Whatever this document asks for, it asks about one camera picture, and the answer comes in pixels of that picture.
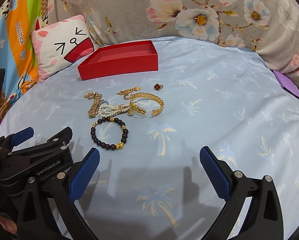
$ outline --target flower center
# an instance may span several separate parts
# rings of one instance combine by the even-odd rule
[[[291,20],[291,13],[289,11],[284,11],[284,15],[285,15],[285,18],[287,21],[290,21]]]
[[[252,17],[255,21],[260,20],[260,15],[258,14],[258,12],[252,12],[251,17]]]
[[[193,19],[195,20],[195,23],[197,23],[199,26],[205,25],[207,23],[206,15],[196,15]]]
[[[176,16],[180,13],[179,9],[173,9],[173,13],[171,14],[171,17],[176,18]]]

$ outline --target purple notebook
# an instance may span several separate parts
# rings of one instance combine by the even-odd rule
[[[286,77],[282,73],[279,73],[276,70],[273,70],[273,73],[274,73],[275,77],[277,78],[278,82],[281,84],[282,88],[299,99],[299,90],[294,85],[294,83],[288,77]]]

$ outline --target cartoon face pillow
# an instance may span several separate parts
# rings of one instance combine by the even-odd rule
[[[48,25],[31,33],[40,82],[94,52],[82,15]]]

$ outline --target pink cheek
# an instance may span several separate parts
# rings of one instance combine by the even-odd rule
[[[50,63],[51,66],[53,66],[57,62],[57,58],[53,59]]]

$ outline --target star print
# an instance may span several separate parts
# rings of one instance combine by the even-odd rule
[[[0,49],[3,49],[3,43],[4,43],[4,40],[3,40],[3,38],[1,38],[1,40],[0,40]]]
[[[21,60],[25,59],[25,52],[26,52],[26,49],[24,49],[24,50],[21,52]]]

